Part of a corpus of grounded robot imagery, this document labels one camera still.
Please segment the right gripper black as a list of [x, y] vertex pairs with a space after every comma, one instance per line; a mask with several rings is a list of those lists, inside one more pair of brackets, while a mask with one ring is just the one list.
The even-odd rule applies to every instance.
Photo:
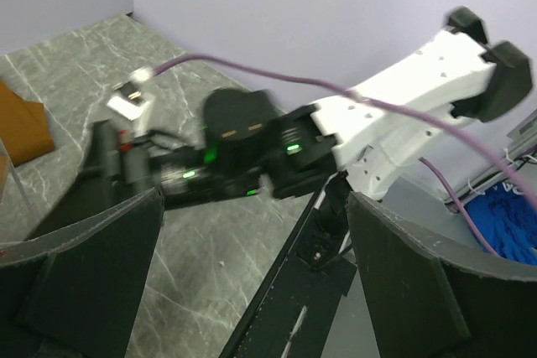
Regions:
[[172, 149], [157, 144], [155, 135], [172, 134], [153, 129], [135, 137], [109, 121], [94, 123], [74, 181], [26, 239], [83, 221], [151, 188], [162, 194], [166, 210], [245, 198], [261, 190], [257, 169], [232, 176], [213, 173], [204, 165], [202, 149]]

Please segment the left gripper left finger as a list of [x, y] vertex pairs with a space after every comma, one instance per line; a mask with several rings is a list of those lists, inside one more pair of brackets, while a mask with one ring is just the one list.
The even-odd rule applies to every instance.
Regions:
[[163, 222], [156, 189], [1, 250], [1, 355], [50, 339], [85, 357], [123, 357]]

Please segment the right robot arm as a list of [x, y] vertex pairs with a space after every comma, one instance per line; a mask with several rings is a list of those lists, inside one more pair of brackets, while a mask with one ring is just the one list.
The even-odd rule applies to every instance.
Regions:
[[183, 54], [141, 68], [114, 89], [107, 107], [116, 117], [94, 123], [82, 169], [31, 238], [152, 188], [166, 210], [176, 210], [253, 196], [267, 177], [282, 200], [355, 168], [353, 188], [381, 200], [445, 133], [481, 153], [463, 128], [505, 115], [533, 87], [529, 56], [508, 41], [490, 45], [483, 21], [459, 7], [429, 42], [368, 80], [351, 88], [313, 80], [331, 94], [292, 112], [279, 112], [266, 90], [215, 89], [201, 104], [203, 146], [182, 143], [153, 155], [159, 131], [149, 127], [153, 102], [143, 86], [199, 59]]

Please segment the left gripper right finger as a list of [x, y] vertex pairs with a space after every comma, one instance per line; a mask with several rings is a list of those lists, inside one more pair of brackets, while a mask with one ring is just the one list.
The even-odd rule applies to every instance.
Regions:
[[360, 193], [347, 216], [382, 357], [534, 357], [536, 268], [464, 246]]

